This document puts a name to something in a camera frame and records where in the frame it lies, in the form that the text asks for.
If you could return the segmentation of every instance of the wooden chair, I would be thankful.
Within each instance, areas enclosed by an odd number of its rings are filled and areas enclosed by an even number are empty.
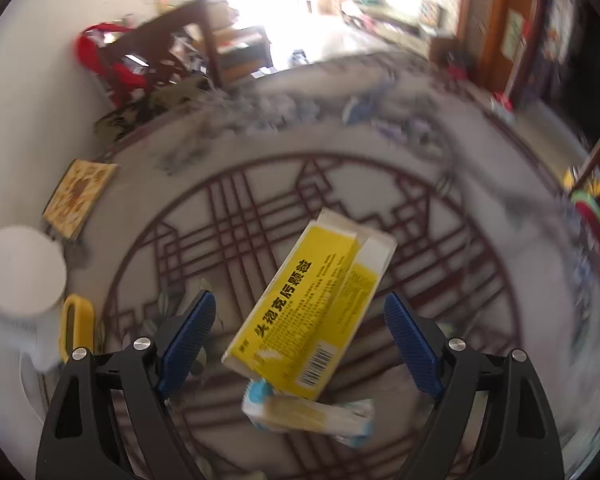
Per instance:
[[[256,72],[261,67],[272,67],[270,42],[265,28],[261,25],[247,28],[224,28],[214,31],[214,44],[218,53],[218,66],[221,78],[225,84],[237,81],[249,74]],[[223,51],[226,44],[247,41],[247,47]],[[206,54],[204,42],[192,42],[192,45]]]
[[[202,32],[209,77],[217,88],[222,87],[216,42],[206,11],[207,1],[193,0],[183,4],[125,33],[115,42],[98,50],[100,60],[105,67],[105,78],[114,89],[120,104],[131,101],[129,92],[120,83],[113,70],[113,66],[120,62],[123,56],[135,54],[149,64],[150,69],[146,75],[149,92],[160,82],[168,83],[173,73],[179,74],[181,78],[189,75],[182,62],[170,52],[170,48],[173,44],[172,34],[191,23],[197,24]]]

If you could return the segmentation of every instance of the clutter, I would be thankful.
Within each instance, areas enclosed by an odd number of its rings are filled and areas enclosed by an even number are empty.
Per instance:
[[[578,168],[569,168],[562,178],[562,186],[566,191],[571,191],[578,179]],[[600,178],[593,174],[583,183],[582,189],[595,198],[600,198]]]
[[[253,471],[238,477],[238,480],[267,480],[267,476],[262,471]]]
[[[152,309],[147,313],[147,317],[145,317],[142,325],[139,327],[139,330],[134,328],[125,333],[122,340],[122,348],[126,348],[133,340],[140,336],[154,338],[158,333],[160,333],[162,327],[169,326],[170,324],[173,324],[177,322],[177,320],[181,319],[181,316],[184,314],[187,308],[190,308],[190,306],[193,304],[189,304],[187,301],[185,301],[187,291],[179,284],[163,284],[163,287],[164,288],[158,295],[155,309]],[[212,298],[212,294],[210,283],[203,278],[200,281],[198,296],[196,297],[196,300],[194,300],[194,302],[200,303],[203,310],[209,309],[210,306],[198,298],[205,297]],[[203,314],[200,319],[202,319],[204,322],[207,322],[208,316],[209,314],[207,312],[206,314]],[[205,366],[206,351],[201,345],[198,353],[195,355],[195,359],[193,359],[191,362],[188,373],[193,377],[200,377],[205,370]]]
[[[206,12],[211,29],[221,30],[232,26],[237,11],[229,7],[227,0],[209,0],[206,3]]]
[[[349,346],[396,247],[323,209],[222,356],[245,377],[315,400]]]
[[[278,394],[265,380],[249,383],[242,397],[242,411],[260,428],[329,434],[351,447],[360,446],[371,435],[374,419],[371,399],[330,406]]]
[[[169,52],[182,63],[187,73],[208,73],[209,68],[206,64],[205,56],[190,44],[189,38],[173,34],[173,44],[171,45]]]
[[[155,10],[158,14],[165,14],[175,8],[175,6],[171,4],[171,0],[155,0],[154,3]]]
[[[427,342],[426,333],[422,333],[395,293],[384,303],[384,322],[418,389],[434,399],[440,398],[445,387],[440,381],[438,357]]]
[[[389,139],[390,141],[402,142],[404,140],[402,138],[404,133],[402,131],[401,123],[386,121],[384,119],[372,119],[371,126],[376,132],[381,134],[383,137]]]
[[[353,96],[342,111],[342,123],[351,126],[369,120],[376,112],[378,99],[394,85],[395,73],[389,72],[388,77],[375,88]]]
[[[513,124],[516,122],[516,115],[513,111],[513,104],[506,92],[494,92],[491,96],[491,111],[503,122]]]
[[[28,226],[0,229],[0,341],[26,352],[36,370],[59,364],[61,247]]]
[[[76,158],[46,205],[43,218],[64,238],[77,237],[117,167]]]

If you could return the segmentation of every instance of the lattice pattern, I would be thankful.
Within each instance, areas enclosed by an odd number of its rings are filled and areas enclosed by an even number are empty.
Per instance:
[[[290,189],[259,200],[251,182],[253,171],[262,174],[268,165],[275,164],[297,164],[297,176]],[[381,174],[392,183],[391,196],[398,198],[387,199],[385,208],[357,216],[355,200],[341,199],[335,184],[338,175],[356,170]],[[174,217],[190,200],[206,204],[207,211],[200,217],[206,216],[208,222],[184,230],[182,220],[175,221]],[[136,240],[116,274],[105,307],[109,334],[119,340],[127,332],[136,336],[143,319],[154,314],[161,288],[187,285],[214,272],[214,292],[218,287],[226,288],[228,298],[219,304],[219,315],[235,320],[224,327],[226,333],[213,333],[208,340],[208,354],[217,359],[282,262],[283,255],[276,254],[278,249],[284,244],[290,247],[323,207],[390,232],[398,240],[378,298],[399,290],[417,310],[465,328],[465,337],[477,349],[503,353],[517,345],[518,313],[506,272],[459,205],[436,196],[429,184],[397,168],[354,156],[321,153],[284,155],[245,164],[208,179],[174,200]],[[446,219],[443,228],[432,227],[434,211]],[[151,274],[156,296],[139,310],[122,309],[120,282],[136,255],[146,250],[153,255]],[[477,317],[477,313],[490,310],[499,311],[496,317],[501,323]],[[370,310],[350,350],[352,357],[344,359],[324,397],[328,402],[346,398],[347,393],[372,384],[400,364],[377,306]],[[187,447],[205,456],[221,478],[240,474],[248,467],[232,456],[231,446],[213,446],[206,443],[205,437],[219,428],[251,431],[250,422],[240,411],[245,386],[244,378],[226,370],[212,374],[204,384],[187,381],[173,411],[174,423]],[[132,433],[126,411],[120,406],[117,409],[121,430]],[[258,435],[253,429],[253,437]],[[294,472],[276,475],[267,471],[267,475],[284,480],[390,478],[416,435],[416,428],[408,427],[398,438],[355,451],[322,435],[285,434],[277,437],[278,444],[287,462],[295,464]],[[466,467],[470,455],[467,450],[459,453],[455,475]]]

